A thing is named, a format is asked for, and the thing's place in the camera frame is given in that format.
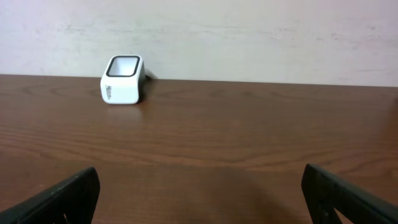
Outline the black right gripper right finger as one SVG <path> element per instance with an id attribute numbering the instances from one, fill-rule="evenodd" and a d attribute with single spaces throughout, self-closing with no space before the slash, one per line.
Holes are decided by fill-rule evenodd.
<path id="1" fill-rule="evenodd" d="M 313 223 L 397 223 L 397 207 L 314 164 L 307 164 L 302 192 Z"/>

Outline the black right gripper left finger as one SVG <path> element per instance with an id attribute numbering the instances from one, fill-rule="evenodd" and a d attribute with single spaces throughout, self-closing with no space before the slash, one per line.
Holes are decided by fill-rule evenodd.
<path id="1" fill-rule="evenodd" d="M 99 194 L 97 171 L 94 167 L 89 167 L 2 211 L 1 223 L 90 224 Z"/>

